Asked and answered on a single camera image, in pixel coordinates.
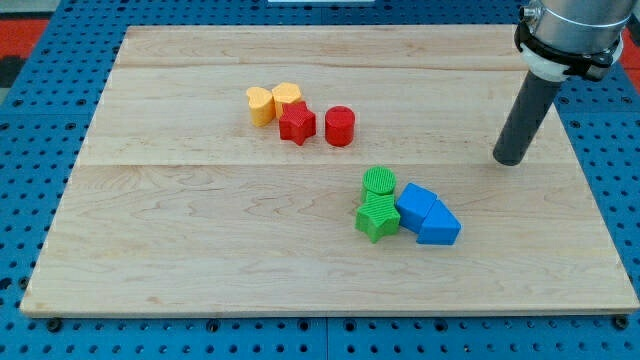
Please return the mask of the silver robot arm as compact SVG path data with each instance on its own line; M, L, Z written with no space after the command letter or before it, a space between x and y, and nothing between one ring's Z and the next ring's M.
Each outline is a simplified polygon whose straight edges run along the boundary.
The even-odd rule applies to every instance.
M514 42L542 80L600 81L624 49L622 32L638 0L531 0L519 9Z

